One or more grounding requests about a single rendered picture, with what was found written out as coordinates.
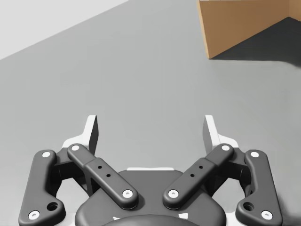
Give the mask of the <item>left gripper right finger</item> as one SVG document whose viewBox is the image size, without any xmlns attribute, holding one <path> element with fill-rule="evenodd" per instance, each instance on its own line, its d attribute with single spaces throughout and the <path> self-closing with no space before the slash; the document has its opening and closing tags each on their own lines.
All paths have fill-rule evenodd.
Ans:
<svg viewBox="0 0 301 226">
<path fill-rule="evenodd" d="M 202 136 L 206 156 L 198 159 L 164 191 L 163 204 L 177 210 L 201 187 L 213 195 L 231 178 L 240 183 L 245 195 L 232 216 L 237 225 L 282 226 L 283 216 L 266 153 L 242 152 L 236 140 L 218 133 L 212 115 L 204 118 Z"/>
</svg>

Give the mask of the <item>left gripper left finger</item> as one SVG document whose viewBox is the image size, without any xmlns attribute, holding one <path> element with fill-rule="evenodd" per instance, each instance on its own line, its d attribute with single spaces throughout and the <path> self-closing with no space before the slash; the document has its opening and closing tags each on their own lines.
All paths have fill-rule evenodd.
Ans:
<svg viewBox="0 0 301 226">
<path fill-rule="evenodd" d="M 138 192 L 103 159 L 95 157 L 98 141 L 97 116 L 87 118 L 82 134 L 64 141 L 61 150 L 38 151 L 31 169 L 18 217 L 19 226 L 55 226 L 66 216 L 57 198 L 63 180 L 73 178 L 92 196 L 102 189 L 120 208 L 138 204 Z"/>
</svg>

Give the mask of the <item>tall board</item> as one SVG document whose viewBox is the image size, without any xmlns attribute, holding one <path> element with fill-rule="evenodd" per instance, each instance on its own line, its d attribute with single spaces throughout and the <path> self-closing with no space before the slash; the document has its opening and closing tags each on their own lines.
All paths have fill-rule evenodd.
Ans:
<svg viewBox="0 0 301 226">
<path fill-rule="evenodd" d="M 209 59 L 291 17 L 301 22 L 301 0 L 196 0 Z"/>
</svg>

